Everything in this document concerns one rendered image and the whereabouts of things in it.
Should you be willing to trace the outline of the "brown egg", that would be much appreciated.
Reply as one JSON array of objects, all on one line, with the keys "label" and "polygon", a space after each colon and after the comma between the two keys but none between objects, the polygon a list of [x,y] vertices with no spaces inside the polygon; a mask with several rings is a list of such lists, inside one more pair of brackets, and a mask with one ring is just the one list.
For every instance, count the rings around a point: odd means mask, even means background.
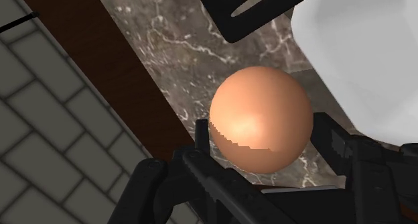
[{"label": "brown egg", "polygon": [[313,110],[292,76],[252,66],[218,87],[209,124],[214,144],[227,160],[246,172],[269,174],[302,154],[313,130]]}]

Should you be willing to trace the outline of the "black slotted spatula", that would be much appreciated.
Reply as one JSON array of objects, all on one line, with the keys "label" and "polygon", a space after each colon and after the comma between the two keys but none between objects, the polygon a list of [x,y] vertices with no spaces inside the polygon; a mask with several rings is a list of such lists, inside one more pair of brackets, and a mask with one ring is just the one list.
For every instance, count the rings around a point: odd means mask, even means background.
[{"label": "black slotted spatula", "polygon": [[235,43],[304,0],[262,0],[239,15],[236,8],[247,0],[200,0],[223,38]]}]

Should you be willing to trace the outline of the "brown wooden counter cabinet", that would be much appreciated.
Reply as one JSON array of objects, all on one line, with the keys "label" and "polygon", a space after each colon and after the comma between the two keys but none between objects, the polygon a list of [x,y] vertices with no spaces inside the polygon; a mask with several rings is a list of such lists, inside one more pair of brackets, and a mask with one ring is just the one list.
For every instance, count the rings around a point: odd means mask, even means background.
[{"label": "brown wooden counter cabinet", "polygon": [[24,0],[157,158],[194,140],[100,0]]}]

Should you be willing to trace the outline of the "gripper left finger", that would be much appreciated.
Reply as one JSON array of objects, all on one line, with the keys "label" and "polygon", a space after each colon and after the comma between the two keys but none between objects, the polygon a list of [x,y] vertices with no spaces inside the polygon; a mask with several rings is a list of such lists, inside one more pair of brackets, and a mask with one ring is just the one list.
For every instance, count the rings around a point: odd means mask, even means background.
[{"label": "gripper left finger", "polygon": [[205,224],[287,224],[287,215],[209,152],[208,120],[196,121],[195,145],[171,162],[138,163],[107,224],[166,224],[173,207],[189,202]]}]

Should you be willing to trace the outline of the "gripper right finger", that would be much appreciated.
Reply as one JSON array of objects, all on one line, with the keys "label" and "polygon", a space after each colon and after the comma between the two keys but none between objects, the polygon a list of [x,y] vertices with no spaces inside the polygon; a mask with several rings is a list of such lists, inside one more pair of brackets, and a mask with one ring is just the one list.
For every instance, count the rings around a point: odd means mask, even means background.
[{"label": "gripper right finger", "polygon": [[313,115],[311,144],[354,195],[356,224],[418,224],[418,143],[384,148],[352,135],[327,113]]}]

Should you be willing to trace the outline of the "white bowl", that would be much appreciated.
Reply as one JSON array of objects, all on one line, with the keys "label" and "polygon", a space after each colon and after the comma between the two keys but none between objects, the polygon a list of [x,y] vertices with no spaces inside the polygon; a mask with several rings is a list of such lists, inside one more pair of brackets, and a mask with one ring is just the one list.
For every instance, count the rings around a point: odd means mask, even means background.
[{"label": "white bowl", "polygon": [[305,0],[291,29],[359,132],[418,143],[418,0]]}]

